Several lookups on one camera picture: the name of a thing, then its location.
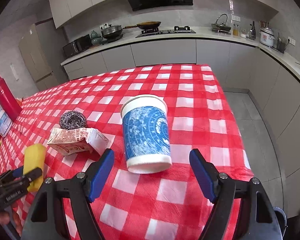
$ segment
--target table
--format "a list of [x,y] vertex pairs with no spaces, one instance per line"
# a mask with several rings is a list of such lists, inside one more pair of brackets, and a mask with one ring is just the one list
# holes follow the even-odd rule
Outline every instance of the table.
[[[121,106],[139,94],[167,103],[173,165],[150,175],[127,171]],[[0,174],[23,164],[24,150],[47,145],[68,110],[83,113],[88,126],[109,139],[115,162],[101,196],[91,204],[106,239],[198,239],[213,205],[203,197],[189,165],[198,148],[220,172],[248,181],[252,176],[242,138],[226,97],[207,65],[156,65],[123,69],[74,80],[26,98],[22,112],[0,147]],[[63,157],[47,147],[44,176],[68,179],[99,159],[88,152]],[[35,194],[17,201],[22,223]],[[70,235],[80,239],[68,199],[64,200]],[[231,239],[240,200],[235,200],[225,239]]]

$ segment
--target silver bolt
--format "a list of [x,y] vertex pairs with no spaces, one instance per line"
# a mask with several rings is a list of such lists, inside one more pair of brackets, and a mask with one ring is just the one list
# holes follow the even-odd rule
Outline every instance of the silver bolt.
[[85,175],[86,175],[86,174],[85,174],[84,172],[78,172],[78,173],[77,173],[77,178],[78,178],[78,179],[83,179]]
[[252,183],[258,185],[260,183],[260,180],[258,180],[257,178],[252,178]]
[[52,178],[48,177],[44,180],[45,184],[50,184],[52,182]]
[[228,178],[228,174],[226,174],[226,173],[224,173],[224,172],[221,172],[221,173],[219,173],[219,177],[220,177],[221,179],[227,179],[227,178]]

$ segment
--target crumpled paper box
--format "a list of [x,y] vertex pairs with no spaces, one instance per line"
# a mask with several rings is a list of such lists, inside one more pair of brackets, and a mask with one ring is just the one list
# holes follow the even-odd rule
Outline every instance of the crumpled paper box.
[[95,128],[64,130],[54,127],[47,144],[63,156],[83,151],[92,153],[93,149],[102,155],[108,142],[108,138]]

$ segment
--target paper cup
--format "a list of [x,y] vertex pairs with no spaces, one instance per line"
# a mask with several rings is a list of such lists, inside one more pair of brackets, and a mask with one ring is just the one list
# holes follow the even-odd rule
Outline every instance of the paper cup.
[[121,108],[128,171],[150,174],[172,165],[167,105],[154,95],[131,98]]

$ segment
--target gray floor tile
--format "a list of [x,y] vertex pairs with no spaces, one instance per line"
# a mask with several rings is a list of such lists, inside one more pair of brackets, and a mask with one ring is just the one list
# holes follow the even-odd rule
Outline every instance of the gray floor tile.
[[242,100],[250,114],[252,120],[262,120],[259,111],[257,110],[256,106],[252,102],[251,98],[248,94],[242,94]]
[[281,209],[283,209],[283,191],[281,178],[262,182],[262,185],[265,191],[267,192],[272,206],[280,207]]
[[251,120],[249,111],[243,102],[243,93],[225,92],[227,101],[236,120]]
[[261,182],[268,181],[266,160],[258,141],[258,134],[252,120],[237,120],[252,172]]
[[281,176],[279,164],[266,126],[262,120],[253,120],[252,122],[258,135],[260,148],[265,157],[265,166],[269,180],[279,178]]

